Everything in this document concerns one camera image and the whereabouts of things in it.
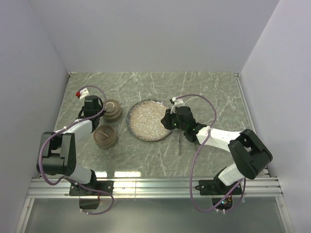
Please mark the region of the brown lid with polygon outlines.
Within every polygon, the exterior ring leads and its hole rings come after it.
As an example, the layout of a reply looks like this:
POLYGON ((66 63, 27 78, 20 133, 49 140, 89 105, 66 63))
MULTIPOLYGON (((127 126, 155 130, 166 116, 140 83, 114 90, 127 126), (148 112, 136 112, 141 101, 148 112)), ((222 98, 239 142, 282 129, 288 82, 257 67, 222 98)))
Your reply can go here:
POLYGON ((116 135, 114 129, 113 129, 111 126, 109 126, 109 125, 101 125, 101 126, 99 126, 99 127, 94 131, 94 134, 99 134, 99 133, 101 133, 101 134, 107 134, 107 135, 111 135, 111 134, 116 135))
POLYGON ((108 99, 105 105, 105 118, 116 118, 121 115, 121 104, 114 99, 108 99))

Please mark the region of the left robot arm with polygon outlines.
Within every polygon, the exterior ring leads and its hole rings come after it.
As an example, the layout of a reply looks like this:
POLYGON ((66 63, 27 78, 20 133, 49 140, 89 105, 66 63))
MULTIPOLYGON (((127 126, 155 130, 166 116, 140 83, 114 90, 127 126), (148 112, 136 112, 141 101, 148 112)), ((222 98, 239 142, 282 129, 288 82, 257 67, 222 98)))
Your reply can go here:
POLYGON ((71 183, 71 196, 112 195, 113 182, 97 180, 95 171, 77 164, 76 143, 99 126, 104 104, 95 96, 87 96, 73 124, 41 136, 37 171, 42 175, 61 175, 71 183))

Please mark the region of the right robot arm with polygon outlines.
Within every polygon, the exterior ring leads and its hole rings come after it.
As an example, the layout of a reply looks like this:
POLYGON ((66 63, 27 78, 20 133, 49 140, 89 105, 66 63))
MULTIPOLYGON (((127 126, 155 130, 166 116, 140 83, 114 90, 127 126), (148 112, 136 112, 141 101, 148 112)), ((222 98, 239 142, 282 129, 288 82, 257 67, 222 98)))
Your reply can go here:
POLYGON ((210 128, 196 122, 189 107, 167 109, 161 120, 167 130, 180 130, 185 138, 197 145, 208 145, 230 152, 234 163, 222 169, 213 180, 200 180, 195 187, 201 195, 224 195, 239 180, 255 179, 272 161, 273 156, 251 129, 230 132, 210 128))

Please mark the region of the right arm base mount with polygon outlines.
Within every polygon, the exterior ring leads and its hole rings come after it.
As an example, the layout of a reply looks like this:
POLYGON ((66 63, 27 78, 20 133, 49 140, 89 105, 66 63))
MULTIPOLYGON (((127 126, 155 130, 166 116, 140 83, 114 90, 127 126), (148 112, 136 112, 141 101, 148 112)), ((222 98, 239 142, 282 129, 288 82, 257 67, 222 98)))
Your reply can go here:
POLYGON ((200 192, 201 196, 220 196, 226 195, 234 185, 238 185, 229 194, 240 195, 242 194, 242 188, 238 181, 226 186, 218 178, 213 180, 199 180, 199 184, 195 187, 200 192))

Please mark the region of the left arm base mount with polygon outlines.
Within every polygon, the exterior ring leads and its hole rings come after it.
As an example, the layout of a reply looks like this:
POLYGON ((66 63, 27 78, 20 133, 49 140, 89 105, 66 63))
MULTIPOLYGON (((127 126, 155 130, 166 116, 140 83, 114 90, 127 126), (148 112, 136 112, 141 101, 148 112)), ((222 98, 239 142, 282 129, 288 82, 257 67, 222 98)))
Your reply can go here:
POLYGON ((71 184, 69 189, 69 196, 106 196, 106 194, 102 194, 102 191, 112 195, 114 182, 111 180, 96 181, 94 186, 91 186, 90 184, 84 184, 83 186, 87 187, 87 189, 84 189, 77 184, 71 184))

